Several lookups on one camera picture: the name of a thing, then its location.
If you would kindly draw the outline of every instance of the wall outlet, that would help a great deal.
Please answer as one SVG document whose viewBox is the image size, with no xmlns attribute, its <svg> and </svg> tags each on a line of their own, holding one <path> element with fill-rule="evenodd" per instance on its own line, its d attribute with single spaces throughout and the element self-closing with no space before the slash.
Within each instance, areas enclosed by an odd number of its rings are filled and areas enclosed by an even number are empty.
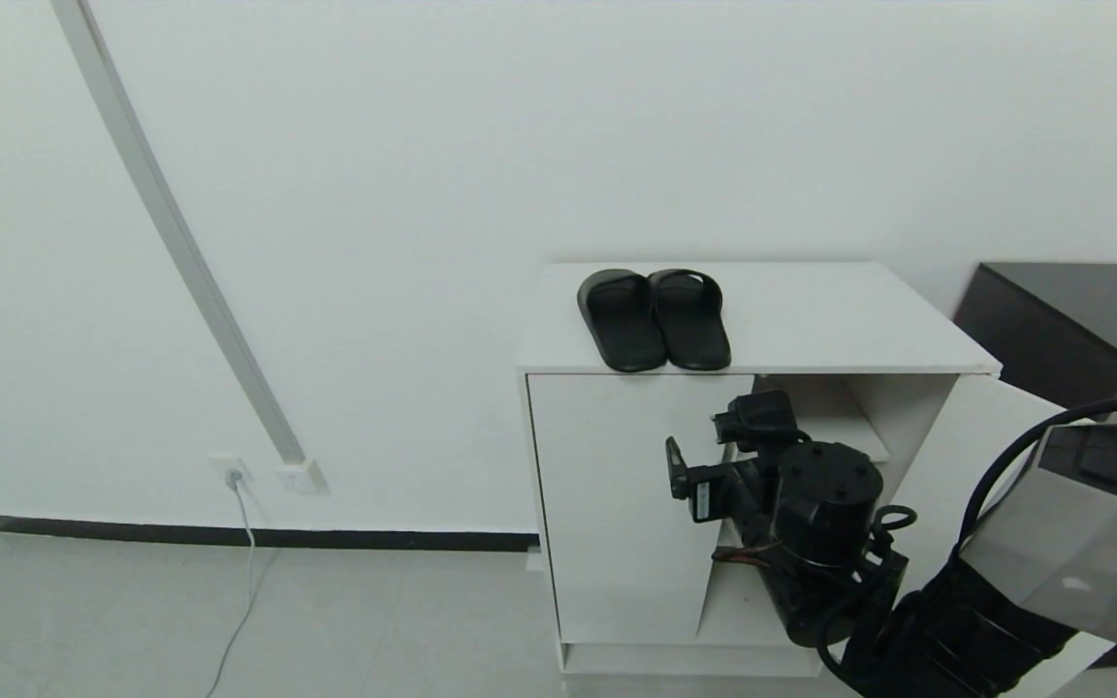
<svg viewBox="0 0 1117 698">
<path fill-rule="evenodd" d="M 248 468 L 245 467 L 245 462 L 239 456 L 210 453 L 204 459 L 206 462 L 209 462 L 209 468 L 213 469 L 213 474 L 217 475 L 218 481 L 221 481 L 222 485 L 227 482 L 227 471 L 240 471 L 245 475 L 245 481 L 252 481 L 252 475 L 248 472 Z"/>
<path fill-rule="evenodd" d="M 315 459 L 305 459 L 300 465 L 287 465 L 278 468 L 278 480 L 288 491 L 297 495 L 316 495 L 327 489 L 325 478 L 318 469 Z"/>
</svg>

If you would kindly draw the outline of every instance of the cabinet top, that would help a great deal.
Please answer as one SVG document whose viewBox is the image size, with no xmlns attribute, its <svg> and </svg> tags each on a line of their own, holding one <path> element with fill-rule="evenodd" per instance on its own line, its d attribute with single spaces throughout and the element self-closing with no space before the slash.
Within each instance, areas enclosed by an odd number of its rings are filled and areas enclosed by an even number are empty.
<svg viewBox="0 0 1117 698">
<path fill-rule="evenodd" d="M 516 365 L 522 372 L 611 374 L 576 308 L 595 270 L 700 270 L 723 287 L 732 366 L 784 374 L 996 374 L 1002 365 L 876 261 L 595 261 L 548 265 Z M 666 364 L 661 374 L 687 372 Z"/>
</svg>

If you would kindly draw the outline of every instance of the black slipper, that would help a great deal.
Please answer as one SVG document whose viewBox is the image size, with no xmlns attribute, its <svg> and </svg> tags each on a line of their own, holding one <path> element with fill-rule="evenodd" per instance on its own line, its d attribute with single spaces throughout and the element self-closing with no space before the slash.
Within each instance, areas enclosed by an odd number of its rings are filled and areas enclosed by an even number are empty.
<svg viewBox="0 0 1117 698">
<path fill-rule="evenodd" d="M 643 276 L 628 269 L 600 270 L 580 284 L 576 304 L 607 366 L 638 372 L 666 363 L 661 333 L 652 323 L 652 293 Z"/>
<path fill-rule="evenodd" d="M 649 275 L 652 314 L 670 363 L 681 370 L 718 371 L 732 365 L 723 327 L 723 290 L 708 275 L 663 269 Z"/>
</svg>

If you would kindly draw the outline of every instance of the black baseboard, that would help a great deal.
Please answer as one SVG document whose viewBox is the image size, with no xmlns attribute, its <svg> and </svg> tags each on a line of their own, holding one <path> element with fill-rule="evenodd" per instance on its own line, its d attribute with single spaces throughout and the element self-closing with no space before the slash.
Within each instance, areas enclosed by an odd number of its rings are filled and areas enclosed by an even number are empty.
<svg viewBox="0 0 1117 698">
<path fill-rule="evenodd" d="M 0 532 L 56 535 L 59 538 L 174 543 L 182 545 L 236 545 L 247 547 L 242 527 L 195 525 L 116 525 L 0 517 Z M 526 553 L 541 544 L 532 533 L 424 533 L 410 530 L 294 530 L 254 529 L 261 547 L 324 547 L 337 551 L 468 551 Z"/>
</svg>

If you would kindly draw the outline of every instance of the gray cable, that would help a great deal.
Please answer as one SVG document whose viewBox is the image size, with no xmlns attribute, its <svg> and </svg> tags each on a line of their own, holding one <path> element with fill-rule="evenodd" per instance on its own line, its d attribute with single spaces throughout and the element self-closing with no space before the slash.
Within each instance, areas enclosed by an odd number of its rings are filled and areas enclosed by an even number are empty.
<svg viewBox="0 0 1117 698">
<path fill-rule="evenodd" d="M 227 649 L 222 650 L 222 659 L 218 661 L 218 672 L 213 675 L 213 686 L 209 687 L 209 692 L 204 695 L 204 698 L 210 698 L 214 690 L 218 690 L 218 681 L 222 680 L 222 670 L 227 667 L 227 658 L 231 654 L 231 646 L 236 643 L 236 637 L 239 637 L 239 631 L 244 630 L 245 623 L 248 622 L 248 614 L 252 612 L 254 601 L 257 600 L 257 591 L 252 587 L 252 556 L 257 552 L 257 538 L 252 535 L 252 527 L 248 525 L 248 511 L 245 509 L 245 498 L 239 495 L 239 482 L 244 480 L 244 475 L 240 471 L 227 471 L 227 487 L 231 488 L 231 491 L 236 494 L 236 503 L 239 503 L 239 516 L 245 522 L 245 533 L 248 534 L 248 608 L 245 609 L 245 615 L 239 619 L 239 624 L 236 627 L 236 631 L 231 632 L 231 640 L 227 641 Z"/>
</svg>

